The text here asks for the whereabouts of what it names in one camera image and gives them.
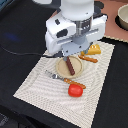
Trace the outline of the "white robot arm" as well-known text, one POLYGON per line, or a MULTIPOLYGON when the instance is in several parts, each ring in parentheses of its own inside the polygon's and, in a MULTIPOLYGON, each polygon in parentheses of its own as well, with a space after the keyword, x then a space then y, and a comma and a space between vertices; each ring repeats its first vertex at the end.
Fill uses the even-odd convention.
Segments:
POLYGON ((94 13, 94 0, 61 0, 60 12, 46 21, 48 52, 67 57, 104 36, 107 16, 94 13))

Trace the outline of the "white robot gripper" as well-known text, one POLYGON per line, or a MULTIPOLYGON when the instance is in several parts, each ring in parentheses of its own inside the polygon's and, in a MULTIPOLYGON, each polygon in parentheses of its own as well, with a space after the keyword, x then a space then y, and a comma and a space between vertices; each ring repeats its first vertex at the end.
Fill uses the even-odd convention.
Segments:
POLYGON ((87 51, 105 33, 107 16, 99 13, 84 21, 71 21, 58 13, 46 21, 46 47, 50 54, 64 57, 87 51))

